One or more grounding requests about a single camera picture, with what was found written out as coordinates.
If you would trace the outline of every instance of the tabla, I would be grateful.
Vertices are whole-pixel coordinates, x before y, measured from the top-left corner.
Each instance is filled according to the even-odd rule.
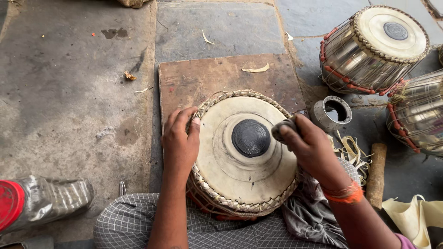
[[[205,212],[231,217],[264,216],[281,206],[298,185],[297,158],[270,134],[290,115],[251,90],[203,102],[200,149],[187,195]]]
[[[338,93],[383,96],[430,51],[420,23],[385,5],[365,7],[323,39],[322,80]]]
[[[388,96],[386,124],[415,152],[443,156],[443,69],[404,81]]]
[[[443,45],[441,45],[439,48],[439,61],[443,66]]]

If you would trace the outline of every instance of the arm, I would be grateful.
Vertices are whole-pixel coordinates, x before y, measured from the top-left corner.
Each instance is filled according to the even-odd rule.
[[[298,165],[328,190],[350,185],[351,178],[338,162],[326,134],[303,115],[296,116],[295,124],[303,138],[288,126],[282,126],[280,133],[297,156]],[[356,204],[329,204],[350,248],[401,248],[400,240],[365,198]]]
[[[186,134],[189,116],[196,107],[169,115],[164,127],[163,183],[147,249],[187,249],[186,180],[197,159],[200,119],[195,118]]]

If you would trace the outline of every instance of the checkered lungi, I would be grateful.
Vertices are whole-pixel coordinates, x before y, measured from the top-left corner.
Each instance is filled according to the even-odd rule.
[[[159,194],[129,194],[113,201],[94,228],[97,249],[143,249],[148,243]],[[303,241],[286,230],[280,208],[255,222],[217,221],[187,198],[189,248],[304,248],[331,245]]]

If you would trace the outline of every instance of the wooden stick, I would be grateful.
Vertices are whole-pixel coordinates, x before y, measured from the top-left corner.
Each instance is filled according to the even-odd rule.
[[[383,189],[385,187],[385,161],[388,147],[385,144],[373,144],[371,168],[369,178],[366,183],[366,199],[371,206],[380,211],[383,199]]]

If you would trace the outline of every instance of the plastic bottle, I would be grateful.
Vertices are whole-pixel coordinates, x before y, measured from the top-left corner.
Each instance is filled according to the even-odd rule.
[[[0,180],[0,235],[75,216],[88,210],[93,198],[88,179]]]

